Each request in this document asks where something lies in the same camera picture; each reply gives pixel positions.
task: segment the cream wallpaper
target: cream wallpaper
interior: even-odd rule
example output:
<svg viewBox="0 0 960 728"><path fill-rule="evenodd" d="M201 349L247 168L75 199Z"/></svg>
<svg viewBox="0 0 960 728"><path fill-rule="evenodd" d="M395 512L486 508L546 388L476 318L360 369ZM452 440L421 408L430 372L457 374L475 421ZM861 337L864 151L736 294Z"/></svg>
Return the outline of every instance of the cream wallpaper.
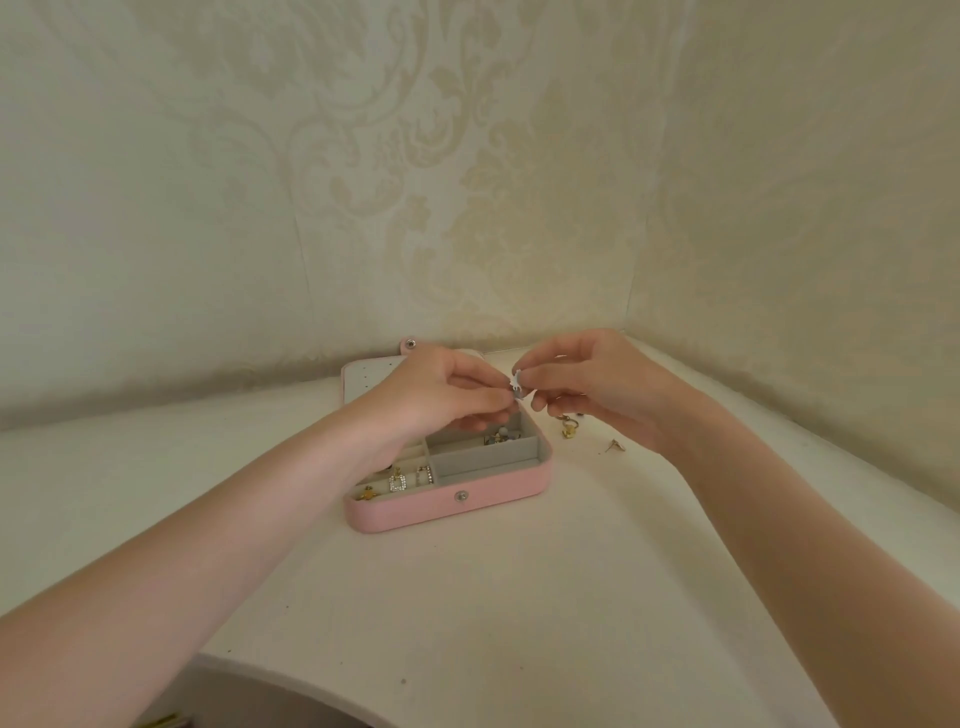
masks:
<svg viewBox="0 0 960 728"><path fill-rule="evenodd" d="M689 31L630 330L960 503L960 5Z"/></svg>
<svg viewBox="0 0 960 728"><path fill-rule="evenodd" d="M8 0L0 425L619 326L688 0Z"/></svg>

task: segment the wrist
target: wrist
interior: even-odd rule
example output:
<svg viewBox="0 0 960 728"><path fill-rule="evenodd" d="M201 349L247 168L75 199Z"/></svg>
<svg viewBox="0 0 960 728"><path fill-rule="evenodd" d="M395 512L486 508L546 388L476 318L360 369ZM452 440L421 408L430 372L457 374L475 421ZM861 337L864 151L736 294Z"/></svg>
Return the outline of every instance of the wrist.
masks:
<svg viewBox="0 0 960 728"><path fill-rule="evenodd" d="M716 400L679 378L667 401L659 417L666 442L663 456L679 468L696 454L705 429L719 418L730 415Z"/></svg>

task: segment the white tabletop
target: white tabletop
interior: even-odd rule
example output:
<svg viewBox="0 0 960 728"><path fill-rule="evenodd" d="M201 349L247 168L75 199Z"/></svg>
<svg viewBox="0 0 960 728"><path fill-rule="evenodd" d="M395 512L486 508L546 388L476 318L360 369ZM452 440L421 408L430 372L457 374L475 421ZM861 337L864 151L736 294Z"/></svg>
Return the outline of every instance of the white tabletop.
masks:
<svg viewBox="0 0 960 728"><path fill-rule="evenodd" d="M504 371L521 352L488 359ZM960 517L785 419L714 395L954 603ZM334 378L0 435L0 612L338 404ZM541 496L365 536L339 508L203 660L378 725L823 726L826 708L683 481L588 421Z"/></svg>

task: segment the pink jewelry box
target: pink jewelry box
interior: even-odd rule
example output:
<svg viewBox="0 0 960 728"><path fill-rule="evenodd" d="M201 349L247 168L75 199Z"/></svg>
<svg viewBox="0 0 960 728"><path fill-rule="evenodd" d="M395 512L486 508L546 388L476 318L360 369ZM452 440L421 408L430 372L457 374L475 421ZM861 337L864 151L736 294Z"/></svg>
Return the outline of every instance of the pink jewelry box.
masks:
<svg viewBox="0 0 960 728"><path fill-rule="evenodd" d="M399 356L347 364L340 373L343 404L383 381L416 345L414 339L404 339ZM483 358L480 352L463 351ZM484 445L501 426L514 439ZM405 490L390 490L394 466L406 478ZM344 511L347 523L361 533L387 531L535 496L549 485L552 467L553 449L521 403L506 425L492 425L483 433L445 427L410 444L393 466L347 491Z"/></svg>

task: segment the finger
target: finger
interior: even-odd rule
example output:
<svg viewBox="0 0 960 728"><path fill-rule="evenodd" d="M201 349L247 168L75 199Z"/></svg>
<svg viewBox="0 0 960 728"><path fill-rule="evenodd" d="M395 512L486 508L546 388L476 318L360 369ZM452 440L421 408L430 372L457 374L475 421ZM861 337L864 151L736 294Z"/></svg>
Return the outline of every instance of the finger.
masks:
<svg viewBox="0 0 960 728"><path fill-rule="evenodd" d="M482 389L454 390L457 392L455 414L467 415L492 414L516 406L513 393L508 389L484 387Z"/></svg>
<svg viewBox="0 0 960 728"><path fill-rule="evenodd" d="M570 392L565 389L542 389L539 390L532 400L530 400L530 405L534 408L535 412L540 412L547 404L555 400L557 397L562 397L563 395L578 395L579 392Z"/></svg>
<svg viewBox="0 0 960 728"><path fill-rule="evenodd" d="M459 420L454 420L449 426L456 427L457 429L464 429L467 432L483 432L485 429L487 429L487 427L490 426L490 424L484 422L479 417L473 417L470 415L467 417L461 417Z"/></svg>
<svg viewBox="0 0 960 728"><path fill-rule="evenodd" d="M503 372L495 369L490 362L481 359L479 356L465 352L456 352L454 350L446 350L446 352L447 379L456 376L458 378L472 379L485 387L510 389L510 378L503 374Z"/></svg>
<svg viewBox="0 0 960 728"><path fill-rule="evenodd" d="M586 389L584 366L585 362L540 364L538 367L521 371L517 380L524 389L562 389L567 392L583 392Z"/></svg>
<svg viewBox="0 0 960 728"><path fill-rule="evenodd" d="M558 356L569 356L578 361L589 359L599 332L600 329L594 328L587 331L577 331L576 333L562 333L559 336L540 342L518 359L511 371L538 367Z"/></svg>
<svg viewBox="0 0 960 728"><path fill-rule="evenodd" d="M593 402L586 395L564 395L551 401L546 411L551 417L560 417L570 412L589 415L592 409Z"/></svg>

